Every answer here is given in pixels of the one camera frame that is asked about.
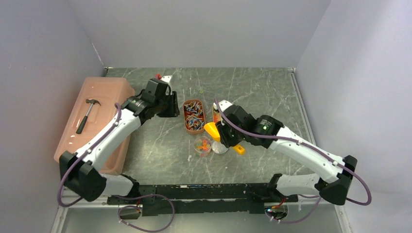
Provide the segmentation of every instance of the white wall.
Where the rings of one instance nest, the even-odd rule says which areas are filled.
[[[103,66],[68,1],[6,0],[0,70],[0,231],[50,232],[53,155],[83,80]]]
[[[330,0],[69,0],[109,67],[296,67]]]
[[[333,0],[297,66],[317,143],[358,159],[354,232],[412,229],[412,2]],[[354,181],[349,196],[366,200]]]

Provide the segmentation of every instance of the marble table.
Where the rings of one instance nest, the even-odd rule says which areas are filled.
[[[207,122],[212,121],[213,98],[242,106],[255,118],[270,115],[309,140],[290,73],[286,68],[110,68],[107,77],[125,77],[139,93],[155,74],[172,75],[183,113],[183,102],[203,102]],[[273,174],[310,174],[311,170],[279,152],[246,142],[239,156],[195,155],[193,141],[177,118],[154,117],[132,133],[123,173],[141,184],[267,183]]]

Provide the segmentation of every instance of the hammer head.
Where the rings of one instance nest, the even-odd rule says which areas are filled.
[[[89,100],[89,99],[86,99],[86,103],[91,103],[91,104],[98,103],[98,104],[101,106],[101,104],[100,104],[100,102],[99,102],[98,100],[93,100],[93,99]]]

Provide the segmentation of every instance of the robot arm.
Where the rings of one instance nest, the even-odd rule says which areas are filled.
[[[120,143],[155,115],[177,117],[177,94],[171,92],[171,76],[150,79],[137,96],[129,97],[115,116],[92,140],[75,153],[59,158],[64,185],[87,201],[100,195],[138,196],[138,183],[127,176],[99,174],[104,163]]]
[[[352,180],[352,175],[348,174],[338,164],[355,170],[357,160],[352,156],[342,158],[328,153],[310,142],[302,139],[293,133],[282,122],[271,116],[262,115],[255,119],[242,107],[231,104],[228,101],[219,102],[219,107],[224,115],[237,127],[254,134],[273,136],[277,138],[292,138],[296,143],[272,138],[259,138],[242,133],[222,119],[216,123],[212,122],[205,126],[206,131],[223,145],[228,147],[238,147],[240,141],[246,141],[255,146],[263,146],[267,149],[276,150],[300,162],[314,171],[314,174],[288,176],[275,174],[268,188],[278,196],[285,197],[293,194],[319,195],[325,200],[343,205]],[[334,161],[330,162],[314,150],[304,147],[301,144],[309,144],[327,154]]]

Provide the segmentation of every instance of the yellow scoop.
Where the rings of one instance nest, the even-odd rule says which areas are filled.
[[[216,128],[215,122],[209,122],[206,124],[205,130],[213,138],[213,140],[220,142],[220,134],[218,128]],[[243,155],[246,152],[245,149],[239,144],[235,145],[233,149],[240,155]]]

